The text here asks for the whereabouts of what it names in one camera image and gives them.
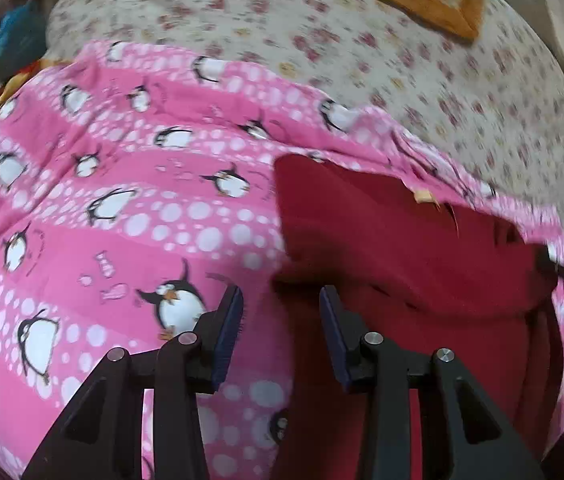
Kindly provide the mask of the dark red sweater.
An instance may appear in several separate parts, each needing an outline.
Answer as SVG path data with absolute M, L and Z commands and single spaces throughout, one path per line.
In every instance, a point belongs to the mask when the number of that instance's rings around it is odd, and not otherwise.
M 541 455 L 564 362 L 544 245 L 503 218 L 420 203 L 399 179 L 332 162 L 280 157 L 274 183 L 288 261 L 272 284 L 288 314 L 294 386 L 273 478 L 357 472 L 363 400 L 334 377 L 319 315 L 326 285 L 401 348 L 456 352 Z

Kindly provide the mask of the floral beige quilt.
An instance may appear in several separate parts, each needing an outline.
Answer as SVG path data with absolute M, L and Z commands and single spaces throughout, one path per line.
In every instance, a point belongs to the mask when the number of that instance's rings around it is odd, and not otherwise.
M 47 38 L 59 58 L 109 39 L 259 63 L 384 108 L 504 192 L 564 205 L 564 72 L 503 0 L 486 0 L 472 44 L 375 0 L 58 0 Z

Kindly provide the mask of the pink penguin blanket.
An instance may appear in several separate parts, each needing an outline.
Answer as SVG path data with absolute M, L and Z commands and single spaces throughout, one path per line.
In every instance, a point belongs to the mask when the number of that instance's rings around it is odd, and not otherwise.
M 274 164 L 401 180 L 420 203 L 503 218 L 564 263 L 556 210 L 497 192 L 385 110 L 255 63 L 96 41 L 0 106 L 0 474 L 20 478 L 116 344 L 153 350 L 227 283 L 245 295 L 228 380 L 202 401 L 215 479 L 275 479 L 294 386 Z M 564 282 L 552 304 L 564 358 Z M 564 432 L 564 362 L 547 452 Z

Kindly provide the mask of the blue plastic bag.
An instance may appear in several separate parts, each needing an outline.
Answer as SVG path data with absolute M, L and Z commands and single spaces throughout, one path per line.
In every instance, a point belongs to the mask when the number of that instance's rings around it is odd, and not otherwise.
M 46 19 L 36 0 L 4 14 L 0 21 L 0 80 L 9 79 L 46 51 Z

